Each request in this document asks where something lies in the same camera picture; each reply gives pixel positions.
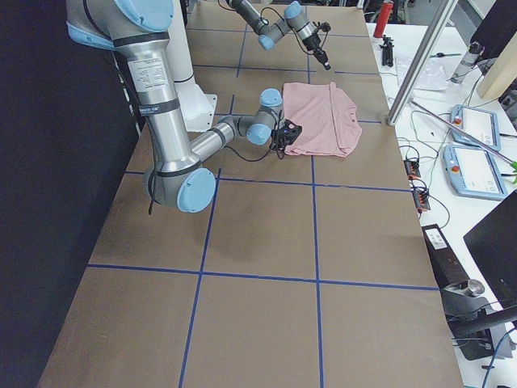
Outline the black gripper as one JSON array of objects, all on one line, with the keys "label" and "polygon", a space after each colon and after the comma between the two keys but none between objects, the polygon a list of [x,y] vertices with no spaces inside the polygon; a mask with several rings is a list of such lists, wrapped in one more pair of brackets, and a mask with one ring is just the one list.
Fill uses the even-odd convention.
[{"label": "black gripper", "polygon": [[283,159],[286,148],[285,137],[288,134],[288,131],[285,127],[274,129],[271,132],[271,150],[276,152],[278,159]]},{"label": "black gripper", "polygon": [[317,58],[318,62],[322,64],[325,70],[331,69],[328,56],[324,53],[324,50],[321,48],[321,40],[318,34],[312,34],[311,36],[303,39],[303,45],[307,49],[308,53]]}]

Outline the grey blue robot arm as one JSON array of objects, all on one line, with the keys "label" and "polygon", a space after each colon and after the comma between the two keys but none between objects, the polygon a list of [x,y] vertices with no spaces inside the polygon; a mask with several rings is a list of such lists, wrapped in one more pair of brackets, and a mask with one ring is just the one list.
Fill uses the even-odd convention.
[{"label": "grey blue robot arm", "polygon": [[149,124],[153,166],[145,173],[152,205],[198,213],[212,201],[214,174],[205,160],[225,148],[236,136],[272,149],[285,145],[284,101],[276,89],[260,95],[252,117],[227,117],[191,140],[172,73],[166,59],[168,29],[174,18],[171,1],[68,1],[69,36],[79,44],[122,54],[134,85],[138,109]]},{"label": "grey blue robot arm", "polygon": [[325,70],[330,70],[330,60],[324,45],[331,26],[328,22],[311,21],[298,1],[292,1],[283,14],[270,6],[258,11],[250,1],[220,1],[218,6],[225,11],[240,15],[258,37],[258,42],[266,51],[271,51],[285,36],[292,33],[298,46],[306,56],[314,57]]}]

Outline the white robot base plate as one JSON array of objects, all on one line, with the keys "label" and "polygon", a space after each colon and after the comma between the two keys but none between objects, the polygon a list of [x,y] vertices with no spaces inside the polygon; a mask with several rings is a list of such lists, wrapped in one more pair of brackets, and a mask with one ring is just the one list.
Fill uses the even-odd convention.
[{"label": "white robot base plate", "polygon": [[177,85],[181,111],[189,133],[203,133],[212,127],[217,95],[205,94],[196,84]]}]

